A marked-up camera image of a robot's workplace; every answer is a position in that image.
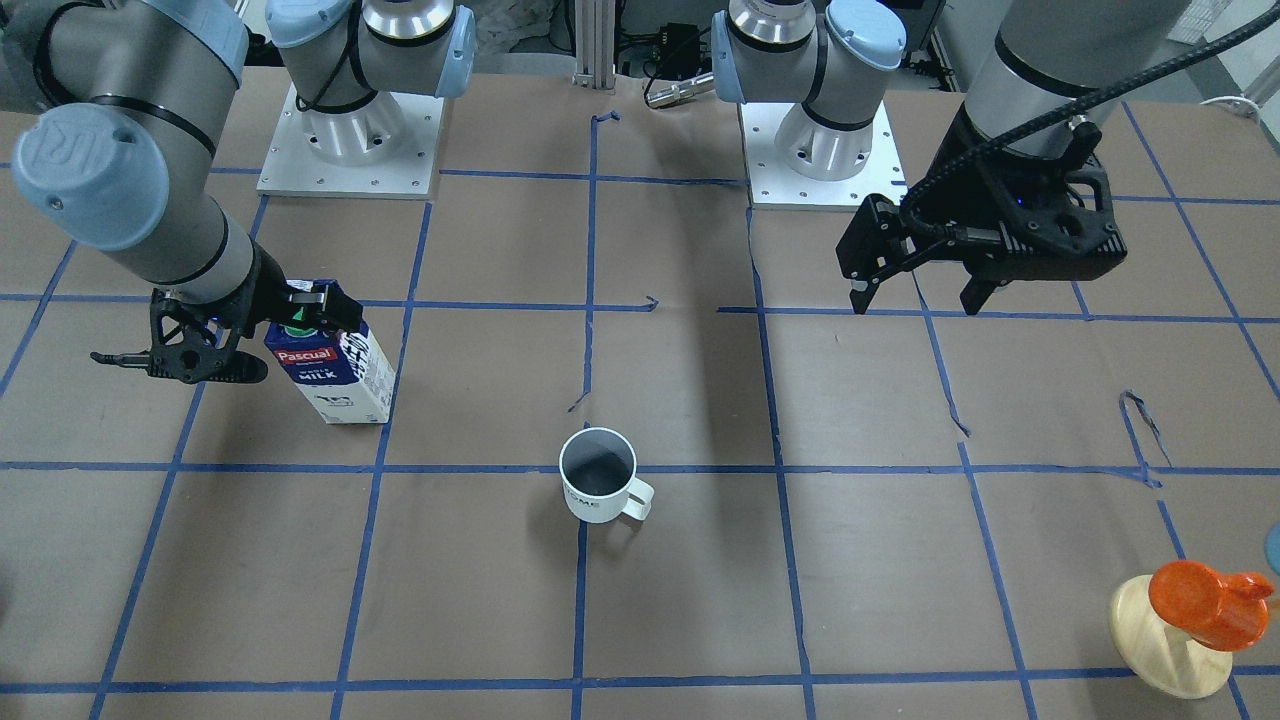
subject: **metal pole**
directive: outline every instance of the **metal pole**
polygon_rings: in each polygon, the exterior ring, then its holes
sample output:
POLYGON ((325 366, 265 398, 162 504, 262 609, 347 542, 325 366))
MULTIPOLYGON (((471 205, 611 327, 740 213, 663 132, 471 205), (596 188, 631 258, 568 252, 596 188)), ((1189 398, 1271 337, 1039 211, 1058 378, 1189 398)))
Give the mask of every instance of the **metal pole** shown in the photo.
POLYGON ((573 83, 613 90, 614 0, 579 0, 575 5, 577 69, 573 83))
POLYGON ((1267 104, 1280 91, 1280 55, 1271 60, 1271 64, 1253 78, 1249 87, 1244 90, 1244 96, 1258 104, 1258 108, 1267 104))

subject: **orange toy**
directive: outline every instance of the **orange toy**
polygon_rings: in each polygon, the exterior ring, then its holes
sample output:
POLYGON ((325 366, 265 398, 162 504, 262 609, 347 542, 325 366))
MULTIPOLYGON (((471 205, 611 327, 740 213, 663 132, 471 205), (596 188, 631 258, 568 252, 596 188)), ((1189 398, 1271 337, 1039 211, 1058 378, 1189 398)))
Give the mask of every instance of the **orange toy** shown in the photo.
POLYGON ((1258 573, 1222 575, 1203 562, 1178 560, 1151 578, 1151 606, 1202 646, 1236 652, 1262 639, 1266 598, 1275 585, 1258 573))

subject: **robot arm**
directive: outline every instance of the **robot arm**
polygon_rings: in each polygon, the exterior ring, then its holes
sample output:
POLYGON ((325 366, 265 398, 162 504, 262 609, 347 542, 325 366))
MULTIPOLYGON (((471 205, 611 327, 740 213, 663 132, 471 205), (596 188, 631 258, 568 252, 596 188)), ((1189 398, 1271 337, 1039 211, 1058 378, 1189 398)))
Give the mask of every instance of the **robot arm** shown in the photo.
POLYGON ((259 382, 266 365, 237 350, 259 323, 358 329, 358 302, 337 286, 289 287, 205 193, 247 49, 225 3, 27 0, 0 41, 0 108, 42 113, 14 150, 19 191, 156 286, 151 350, 95 360, 186 383, 259 382))
POLYGON ((731 0, 712 24, 716 91, 728 102, 795 102, 774 140, 797 173, 858 174, 906 31, 874 0, 731 0))
POLYGON ((475 60, 475 15, 453 0, 270 0, 266 22, 311 149, 334 165, 402 151, 392 92, 457 97, 475 60))
POLYGON ((1093 155, 1112 101, 1280 17, 1277 3, 1226 37, 1137 72, 1187 5, 1015 0, 925 178, 901 208, 868 197, 840 240, 854 310, 867 311, 881 282, 931 260, 964 263, 970 315, 1012 281, 1094 279, 1120 264, 1128 250, 1093 155), (1092 201, 1073 186, 1088 187, 1092 201))

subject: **blue round object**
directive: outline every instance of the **blue round object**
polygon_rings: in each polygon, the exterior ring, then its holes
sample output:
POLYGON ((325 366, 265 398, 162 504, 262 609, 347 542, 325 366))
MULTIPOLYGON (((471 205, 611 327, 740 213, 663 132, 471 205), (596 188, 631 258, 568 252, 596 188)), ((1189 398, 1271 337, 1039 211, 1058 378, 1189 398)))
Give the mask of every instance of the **blue round object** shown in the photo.
POLYGON ((266 27, 276 47, 297 47, 342 22, 351 0, 270 0, 266 27))
POLYGON ((1267 562, 1271 569, 1280 574, 1280 523, 1267 533, 1267 562))
POLYGON ((868 65, 887 72, 901 64, 906 28, 876 0, 832 0, 827 24, 836 41, 868 65))
POLYGON ((67 234, 105 252, 142 242, 169 204, 169 169, 151 135, 88 102, 49 110, 18 138, 13 179, 67 234))

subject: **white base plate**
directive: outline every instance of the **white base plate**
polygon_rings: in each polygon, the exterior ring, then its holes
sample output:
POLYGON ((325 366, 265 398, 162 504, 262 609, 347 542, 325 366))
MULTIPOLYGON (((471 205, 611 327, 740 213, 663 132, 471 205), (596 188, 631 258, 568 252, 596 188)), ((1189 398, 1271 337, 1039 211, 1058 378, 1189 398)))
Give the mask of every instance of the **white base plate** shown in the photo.
POLYGON ((430 95, 393 92, 404 113, 410 136, 399 152, 381 163, 344 167, 328 163, 311 149, 302 114, 293 105, 289 86, 271 147, 257 178, 261 195, 291 197, 381 197, 429 200, 435 178, 436 149, 444 100, 430 95))
POLYGON ((751 206, 777 210, 846 210, 878 192, 893 202, 906 195, 902 161, 897 156, 888 113, 876 110, 876 141, 863 170, 846 181, 815 181, 791 169, 774 146, 782 118, 794 102, 748 102, 739 105, 742 120, 742 150, 751 181, 751 206))
POLYGON ((1160 619, 1147 598, 1151 575, 1138 575, 1111 597, 1111 639, 1148 685, 1183 700, 1208 697, 1231 675, 1230 652, 1210 650, 1160 619))

